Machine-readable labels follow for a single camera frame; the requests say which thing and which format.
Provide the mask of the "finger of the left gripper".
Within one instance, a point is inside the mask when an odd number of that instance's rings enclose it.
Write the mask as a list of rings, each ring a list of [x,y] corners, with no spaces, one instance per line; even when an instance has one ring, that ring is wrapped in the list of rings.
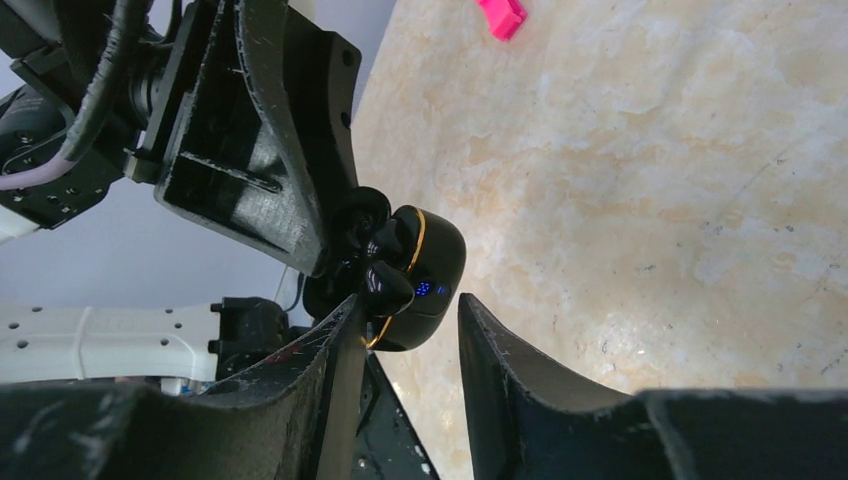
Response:
[[[328,238],[284,87],[285,1],[205,1],[155,199],[302,273]]]
[[[321,216],[358,185],[351,144],[360,51],[286,1],[261,3],[261,86],[288,153],[298,142]]]

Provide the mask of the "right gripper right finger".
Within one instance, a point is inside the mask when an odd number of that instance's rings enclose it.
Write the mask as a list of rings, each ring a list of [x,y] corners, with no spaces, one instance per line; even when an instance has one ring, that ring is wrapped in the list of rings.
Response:
[[[478,479],[843,479],[847,394],[649,389],[626,394],[553,360],[475,296],[458,302]]]

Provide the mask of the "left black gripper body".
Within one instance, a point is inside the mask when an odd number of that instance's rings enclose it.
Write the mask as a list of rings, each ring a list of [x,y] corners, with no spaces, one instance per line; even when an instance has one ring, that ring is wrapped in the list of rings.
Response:
[[[1,101],[1,228],[55,229],[121,178],[157,181],[192,72],[205,1],[5,1],[1,50],[21,86]]]

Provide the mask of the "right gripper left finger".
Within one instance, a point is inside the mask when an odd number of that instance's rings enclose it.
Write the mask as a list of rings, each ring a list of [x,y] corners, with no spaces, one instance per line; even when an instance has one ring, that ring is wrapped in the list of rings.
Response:
[[[201,395],[139,384],[1,391],[5,479],[347,479],[366,352],[350,296]]]

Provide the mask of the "black earbud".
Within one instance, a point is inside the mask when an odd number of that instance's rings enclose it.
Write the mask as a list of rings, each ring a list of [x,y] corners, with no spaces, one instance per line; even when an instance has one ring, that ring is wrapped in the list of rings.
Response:
[[[385,261],[376,261],[365,269],[362,295],[370,314],[378,318],[402,312],[415,299],[407,276]]]
[[[362,247],[364,258],[369,262],[397,262],[404,255],[404,244],[398,233],[399,224],[395,219],[389,219],[379,227]]]

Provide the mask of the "black earbud charging case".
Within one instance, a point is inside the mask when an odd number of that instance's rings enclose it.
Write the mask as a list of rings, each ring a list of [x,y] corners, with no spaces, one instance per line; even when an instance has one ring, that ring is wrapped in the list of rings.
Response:
[[[397,262],[386,262],[409,279],[415,299],[402,312],[378,318],[368,311],[363,293],[367,239],[395,219],[404,244]],[[426,342],[441,325],[457,291],[467,258],[459,229],[445,218],[413,205],[392,208],[389,199],[370,187],[351,190],[330,218],[331,256],[323,274],[308,278],[304,307],[314,318],[327,316],[348,296],[357,295],[368,316],[364,343],[370,350],[404,352]]]

